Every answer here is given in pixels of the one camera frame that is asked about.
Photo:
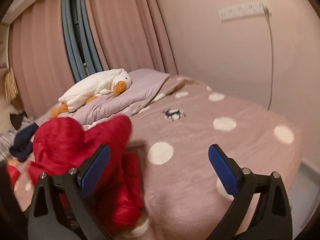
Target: plush duck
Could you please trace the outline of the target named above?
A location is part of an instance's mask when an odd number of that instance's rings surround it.
[[[124,69],[111,69],[92,74],[73,85],[58,100],[60,106],[52,108],[50,117],[74,112],[95,98],[114,93],[119,96],[131,85],[131,79]]]

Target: cable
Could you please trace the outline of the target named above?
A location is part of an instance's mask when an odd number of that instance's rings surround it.
[[[270,43],[271,43],[271,91],[270,91],[270,100],[269,100],[269,104],[268,104],[268,108],[267,108],[267,110],[269,110],[270,106],[271,106],[271,101],[272,101],[273,79],[274,79],[273,36],[272,36],[271,25],[270,25],[269,9],[268,9],[268,7],[263,7],[263,10],[266,15],[267,23],[269,26]]]

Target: silver bolt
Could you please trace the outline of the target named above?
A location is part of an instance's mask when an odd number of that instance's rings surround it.
[[[280,174],[279,174],[278,172],[276,172],[276,171],[274,171],[274,172],[272,173],[272,176],[273,176],[274,178],[276,178],[276,179],[279,179],[279,178],[280,178]]]
[[[43,173],[40,174],[40,178],[41,178],[41,179],[44,179],[46,176],[47,176],[47,173],[45,173],[45,172],[43,172]]]
[[[242,173],[243,173],[244,175],[248,175],[248,174],[251,173],[251,171],[250,171],[248,168],[243,168],[243,169],[242,169]]]
[[[70,170],[69,170],[69,174],[70,175],[73,175],[73,174],[75,174],[77,172],[77,169],[76,168],[71,168]]]

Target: gray floor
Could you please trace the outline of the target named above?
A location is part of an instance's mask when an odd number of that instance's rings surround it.
[[[288,193],[293,222],[293,238],[308,223],[320,201],[320,176],[301,164]]]

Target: pink curtain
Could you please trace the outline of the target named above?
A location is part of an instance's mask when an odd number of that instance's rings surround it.
[[[168,36],[156,0],[85,0],[104,70],[151,68],[175,74]]]
[[[24,110],[39,117],[75,82],[61,23],[61,0],[37,0],[10,26],[9,66]]]

